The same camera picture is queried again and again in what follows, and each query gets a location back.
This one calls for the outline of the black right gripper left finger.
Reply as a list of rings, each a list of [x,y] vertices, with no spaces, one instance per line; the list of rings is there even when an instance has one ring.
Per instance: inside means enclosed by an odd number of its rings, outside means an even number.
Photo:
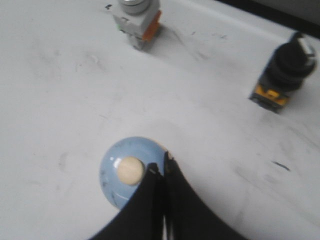
[[[161,240],[165,214],[164,177],[147,165],[142,182],[126,205],[92,240]]]

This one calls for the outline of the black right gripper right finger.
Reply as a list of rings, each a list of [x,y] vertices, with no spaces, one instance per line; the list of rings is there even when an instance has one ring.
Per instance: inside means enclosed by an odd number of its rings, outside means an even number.
[[[245,240],[197,195],[178,163],[164,155],[165,227],[168,240]]]

